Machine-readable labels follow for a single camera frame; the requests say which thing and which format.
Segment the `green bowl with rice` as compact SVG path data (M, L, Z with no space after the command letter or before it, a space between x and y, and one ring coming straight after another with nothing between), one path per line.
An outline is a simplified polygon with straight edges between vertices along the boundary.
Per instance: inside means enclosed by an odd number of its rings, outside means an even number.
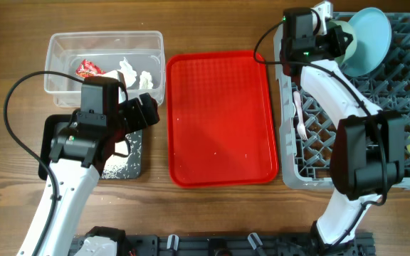
M357 49L357 36L353 27L346 21L331 20L327 22L327 29L330 30L334 27L340 26L345 33L345 53L335 58L338 65L343 65L348 59L350 59Z

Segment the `large white tissue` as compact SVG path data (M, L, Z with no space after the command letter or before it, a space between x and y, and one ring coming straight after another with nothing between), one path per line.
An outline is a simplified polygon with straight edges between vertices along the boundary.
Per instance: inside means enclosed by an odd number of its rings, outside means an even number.
M131 87L137 80L137 72L129 64L126 57L119 62L120 69L112 70L108 73L103 74L103 77L113 78L122 82L126 88Z

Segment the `light blue plate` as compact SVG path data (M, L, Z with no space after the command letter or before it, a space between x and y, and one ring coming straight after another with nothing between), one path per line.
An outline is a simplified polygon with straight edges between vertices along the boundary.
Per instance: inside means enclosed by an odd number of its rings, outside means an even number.
M357 12L348 24L354 29L357 47L344 61L342 72L359 77L372 72L385 59L391 45L391 24L386 15L374 7Z

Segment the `black tray bin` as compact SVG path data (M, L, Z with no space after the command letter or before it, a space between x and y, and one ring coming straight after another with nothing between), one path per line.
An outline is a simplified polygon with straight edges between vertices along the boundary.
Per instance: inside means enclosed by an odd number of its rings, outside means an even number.
M48 164L52 139L64 128L70 119L69 114L54 114L48 117L44 124L43 141L41 146L41 159ZM101 179L136 179L142 172L142 130L126 135L130 143L130 151L127 150L125 142L115 145L115 152L127 155L122 158L111 156L105 164Z

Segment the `red snack wrapper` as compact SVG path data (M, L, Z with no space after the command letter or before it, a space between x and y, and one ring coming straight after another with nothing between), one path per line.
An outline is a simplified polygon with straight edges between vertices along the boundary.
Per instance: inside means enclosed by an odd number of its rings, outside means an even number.
M99 68L93 62L84 59L78 68L75 70L75 74L81 78L88 78L94 76L104 75L105 71Z

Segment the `white plastic fork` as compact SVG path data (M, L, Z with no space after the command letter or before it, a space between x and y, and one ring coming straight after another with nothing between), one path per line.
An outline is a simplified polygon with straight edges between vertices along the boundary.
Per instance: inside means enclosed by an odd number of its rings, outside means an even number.
M297 115L298 115L297 132L298 132L300 138L303 141L306 141L308 139L308 136L307 136L307 133L306 133L306 128L305 128L304 119L303 119L302 99L301 99L301 95L298 91L295 91L293 93L293 100L294 100L296 112L297 112Z

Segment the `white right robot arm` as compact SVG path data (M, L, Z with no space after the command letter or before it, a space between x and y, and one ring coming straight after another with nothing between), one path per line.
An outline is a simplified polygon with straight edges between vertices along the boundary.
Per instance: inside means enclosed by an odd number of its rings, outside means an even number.
M401 115L383 110L351 82L347 70L366 73L386 55L345 22L283 22L277 30L276 75L282 121L280 149L284 182L294 181L298 145L295 126L300 108L293 87L310 96L335 127L329 171L334 191L325 212L312 224L310 248L315 254L337 254L355 240L355 230L372 206L381 206L388 190L404 177L404 125Z

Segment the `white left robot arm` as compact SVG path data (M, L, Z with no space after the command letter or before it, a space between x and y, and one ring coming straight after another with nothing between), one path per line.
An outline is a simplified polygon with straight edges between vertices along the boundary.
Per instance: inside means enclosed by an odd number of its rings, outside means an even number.
M67 255L99 179L140 175L142 130L158 123L157 101L143 93L123 102L118 120L112 127L107 116L80 110L46 120L39 166L46 186L19 255Z

